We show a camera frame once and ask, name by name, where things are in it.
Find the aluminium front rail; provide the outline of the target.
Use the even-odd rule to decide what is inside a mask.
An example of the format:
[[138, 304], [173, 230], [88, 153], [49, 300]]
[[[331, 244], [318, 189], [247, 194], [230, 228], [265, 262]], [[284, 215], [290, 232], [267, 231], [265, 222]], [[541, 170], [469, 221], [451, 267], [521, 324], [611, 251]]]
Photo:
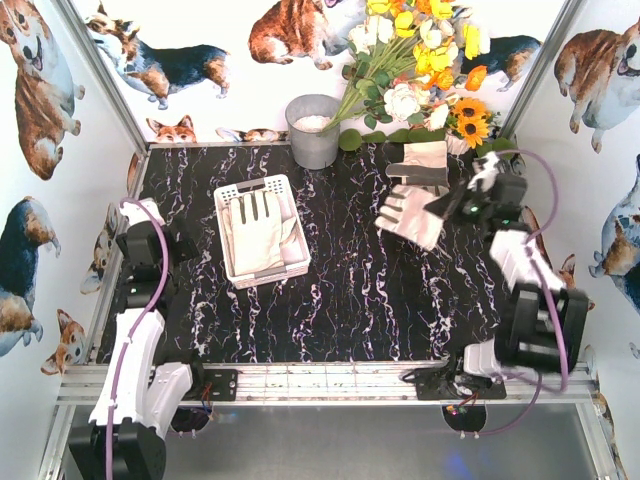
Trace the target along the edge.
[[[415, 368], [434, 370], [441, 361], [421, 362], [355, 362], [355, 363], [276, 363], [276, 364], [204, 364], [205, 371], [232, 370], [237, 372], [234, 387], [237, 406], [325, 406], [325, 405], [437, 405], [457, 403], [447, 394], [420, 400], [416, 386], [401, 377]], [[56, 406], [90, 406], [98, 400], [105, 376], [106, 365], [75, 365], [68, 367], [62, 377]], [[518, 405], [528, 403], [534, 395], [535, 385], [531, 373], [520, 374], [494, 388], [504, 395], [478, 394], [476, 405]], [[584, 403], [598, 386], [584, 362], [579, 362], [569, 377], [566, 390], [554, 393], [541, 390], [537, 402]]]

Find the artificial flower bouquet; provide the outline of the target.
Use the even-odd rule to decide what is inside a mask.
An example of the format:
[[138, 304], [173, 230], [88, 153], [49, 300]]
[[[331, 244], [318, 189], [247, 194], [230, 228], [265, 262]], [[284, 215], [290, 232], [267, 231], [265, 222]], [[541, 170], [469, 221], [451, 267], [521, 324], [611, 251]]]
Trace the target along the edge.
[[403, 123], [408, 135], [444, 132], [477, 149], [497, 115], [475, 97], [516, 58], [454, 1], [369, 1], [347, 37], [347, 85], [323, 133], [349, 119], [370, 130]]

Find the white grey glove back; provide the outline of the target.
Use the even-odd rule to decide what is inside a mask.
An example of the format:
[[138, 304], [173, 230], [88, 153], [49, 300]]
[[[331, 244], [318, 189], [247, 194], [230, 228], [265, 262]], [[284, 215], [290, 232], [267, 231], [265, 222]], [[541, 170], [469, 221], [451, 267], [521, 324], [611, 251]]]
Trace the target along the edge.
[[426, 189], [436, 196], [449, 192], [447, 144], [445, 141], [407, 143], [400, 163], [391, 163], [385, 173], [403, 185]]

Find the white plastic storage basket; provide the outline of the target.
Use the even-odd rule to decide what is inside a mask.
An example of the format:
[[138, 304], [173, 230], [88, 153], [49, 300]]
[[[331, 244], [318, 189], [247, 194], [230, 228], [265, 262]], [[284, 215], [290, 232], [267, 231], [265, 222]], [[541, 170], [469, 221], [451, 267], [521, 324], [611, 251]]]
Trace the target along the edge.
[[286, 175], [214, 191], [225, 273], [237, 289], [308, 272], [311, 256]]

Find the black base bracket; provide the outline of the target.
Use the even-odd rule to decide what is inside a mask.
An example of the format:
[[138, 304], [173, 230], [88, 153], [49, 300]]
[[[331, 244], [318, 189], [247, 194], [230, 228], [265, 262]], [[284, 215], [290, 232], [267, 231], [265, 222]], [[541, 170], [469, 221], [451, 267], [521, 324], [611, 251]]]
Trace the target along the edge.
[[452, 372], [445, 368], [416, 368], [400, 376], [400, 379], [415, 387], [421, 401], [503, 400], [507, 397], [503, 384], [486, 377], [464, 372]]
[[205, 403], [233, 402], [236, 400], [238, 377], [236, 369], [205, 368], [196, 373], [190, 396]]

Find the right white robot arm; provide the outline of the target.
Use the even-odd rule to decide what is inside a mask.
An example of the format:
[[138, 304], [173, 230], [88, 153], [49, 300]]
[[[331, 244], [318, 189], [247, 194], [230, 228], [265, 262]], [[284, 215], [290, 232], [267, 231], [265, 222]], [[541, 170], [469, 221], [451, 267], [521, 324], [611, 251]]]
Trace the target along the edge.
[[554, 273], [521, 220], [526, 190], [522, 177], [478, 174], [424, 207], [442, 220], [479, 226], [510, 290], [494, 337], [464, 349], [469, 375], [495, 379], [511, 368], [567, 375], [577, 362], [589, 299]]

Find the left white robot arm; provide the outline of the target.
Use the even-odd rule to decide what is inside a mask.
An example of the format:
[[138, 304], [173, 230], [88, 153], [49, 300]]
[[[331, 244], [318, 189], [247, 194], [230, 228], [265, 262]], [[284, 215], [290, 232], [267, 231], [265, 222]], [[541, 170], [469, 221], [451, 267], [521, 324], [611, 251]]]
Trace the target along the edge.
[[181, 243], [156, 220], [132, 224], [117, 243], [132, 267], [116, 316], [116, 339], [87, 425], [68, 446], [84, 479], [161, 479], [166, 434], [193, 386], [188, 362], [152, 364], [177, 293], [172, 269]]

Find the grey metal bucket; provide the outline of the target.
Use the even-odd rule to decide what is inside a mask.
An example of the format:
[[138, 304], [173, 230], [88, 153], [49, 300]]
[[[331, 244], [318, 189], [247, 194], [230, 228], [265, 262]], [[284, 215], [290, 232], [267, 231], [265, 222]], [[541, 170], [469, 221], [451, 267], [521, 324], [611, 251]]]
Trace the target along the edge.
[[340, 102], [324, 94], [293, 99], [285, 109], [294, 160], [308, 170], [331, 166], [338, 154], [340, 124], [334, 121]]

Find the left black base bracket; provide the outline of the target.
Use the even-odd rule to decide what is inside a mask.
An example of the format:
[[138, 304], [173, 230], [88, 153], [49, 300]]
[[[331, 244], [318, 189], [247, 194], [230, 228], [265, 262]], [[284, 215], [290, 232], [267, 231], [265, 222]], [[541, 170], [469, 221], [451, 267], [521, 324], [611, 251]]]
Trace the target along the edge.
[[238, 377], [236, 369], [205, 368], [196, 373], [190, 396], [205, 403], [233, 402], [236, 400]]

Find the right black base bracket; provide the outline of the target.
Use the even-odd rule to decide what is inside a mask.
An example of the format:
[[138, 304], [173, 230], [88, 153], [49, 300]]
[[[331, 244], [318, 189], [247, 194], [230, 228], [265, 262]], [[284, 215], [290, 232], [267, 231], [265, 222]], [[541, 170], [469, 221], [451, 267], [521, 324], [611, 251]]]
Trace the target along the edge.
[[503, 400], [507, 397], [503, 384], [486, 377], [464, 372], [452, 372], [445, 368], [416, 368], [400, 376], [400, 379], [415, 387], [421, 401]]

